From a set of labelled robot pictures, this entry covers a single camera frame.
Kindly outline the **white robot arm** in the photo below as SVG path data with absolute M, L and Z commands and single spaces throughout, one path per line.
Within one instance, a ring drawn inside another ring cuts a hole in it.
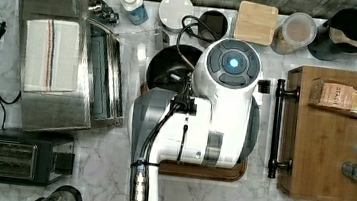
M 258 133 L 257 51 L 223 38 L 201 54 L 180 91 L 154 88 L 129 111 L 129 201 L 158 201 L 163 160 L 231 168 L 252 152 Z

